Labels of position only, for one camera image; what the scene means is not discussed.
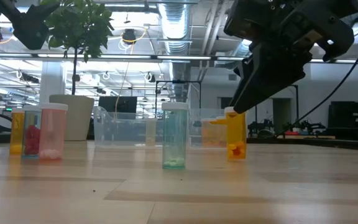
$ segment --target white lid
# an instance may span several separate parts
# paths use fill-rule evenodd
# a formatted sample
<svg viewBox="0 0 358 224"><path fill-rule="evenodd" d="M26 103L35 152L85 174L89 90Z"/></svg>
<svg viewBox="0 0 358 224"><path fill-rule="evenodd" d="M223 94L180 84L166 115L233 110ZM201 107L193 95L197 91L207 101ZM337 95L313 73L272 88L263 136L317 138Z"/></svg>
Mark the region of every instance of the white lid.
<svg viewBox="0 0 358 224"><path fill-rule="evenodd" d="M188 110L189 105L180 102L166 102L162 103L161 108L163 110Z"/></svg>
<svg viewBox="0 0 358 224"><path fill-rule="evenodd" d="M24 113L23 108L12 108L11 113Z"/></svg>
<svg viewBox="0 0 358 224"><path fill-rule="evenodd" d="M25 105L23 106L24 111L41 111L39 106Z"/></svg>
<svg viewBox="0 0 358 224"><path fill-rule="evenodd" d="M68 111L68 105L65 105L63 103L43 103L41 105L41 110L42 109Z"/></svg>
<svg viewBox="0 0 358 224"><path fill-rule="evenodd" d="M234 107L233 106L229 106L227 108L224 109L224 113L235 113L236 111L234 111Z"/></svg>

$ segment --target teal plastic container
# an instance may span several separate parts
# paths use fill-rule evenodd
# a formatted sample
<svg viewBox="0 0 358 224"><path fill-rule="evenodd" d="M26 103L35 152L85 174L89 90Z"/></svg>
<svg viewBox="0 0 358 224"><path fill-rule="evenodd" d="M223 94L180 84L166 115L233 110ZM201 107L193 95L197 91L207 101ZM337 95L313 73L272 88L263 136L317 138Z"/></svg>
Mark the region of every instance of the teal plastic container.
<svg viewBox="0 0 358 224"><path fill-rule="evenodd" d="M162 168L184 169L186 164L187 103L162 104Z"/></svg>

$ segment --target red plastic container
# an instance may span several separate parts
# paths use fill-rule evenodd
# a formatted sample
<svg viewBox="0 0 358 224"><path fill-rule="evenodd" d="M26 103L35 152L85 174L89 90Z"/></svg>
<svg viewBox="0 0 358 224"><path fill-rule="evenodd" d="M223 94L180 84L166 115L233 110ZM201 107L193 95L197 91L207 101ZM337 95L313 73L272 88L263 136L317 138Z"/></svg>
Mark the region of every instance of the red plastic container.
<svg viewBox="0 0 358 224"><path fill-rule="evenodd" d="M65 144L68 106L60 103L41 105L40 159L61 159Z"/></svg>

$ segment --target doorway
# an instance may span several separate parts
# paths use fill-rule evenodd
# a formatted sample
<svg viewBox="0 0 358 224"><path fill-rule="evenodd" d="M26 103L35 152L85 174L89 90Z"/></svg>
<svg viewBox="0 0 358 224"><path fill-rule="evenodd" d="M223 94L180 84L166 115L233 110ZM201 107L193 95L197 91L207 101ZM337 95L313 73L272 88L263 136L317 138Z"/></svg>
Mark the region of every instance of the doorway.
<svg viewBox="0 0 358 224"><path fill-rule="evenodd" d="M283 131L283 125L291 122L291 99L273 99L273 125L274 131Z"/></svg>

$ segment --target yellow plastic container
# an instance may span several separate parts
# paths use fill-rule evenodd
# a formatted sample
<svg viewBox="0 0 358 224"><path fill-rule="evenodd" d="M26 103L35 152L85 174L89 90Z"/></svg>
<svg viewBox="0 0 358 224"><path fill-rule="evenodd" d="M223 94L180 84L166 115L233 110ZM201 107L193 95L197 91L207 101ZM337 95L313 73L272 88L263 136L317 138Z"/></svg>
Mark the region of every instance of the yellow plastic container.
<svg viewBox="0 0 358 224"><path fill-rule="evenodd" d="M245 159L247 154L246 114L233 107L224 109L227 124L227 159Z"/></svg>
<svg viewBox="0 0 358 224"><path fill-rule="evenodd" d="M10 155L22 154L24 128L24 111L20 108L12 109L11 145Z"/></svg>
<svg viewBox="0 0 358 224"><path fill-rule="evenodd" d="M203 147L218 147L218 127L213 123L215 119L202 119L201 120L201 137Z"/></svg>

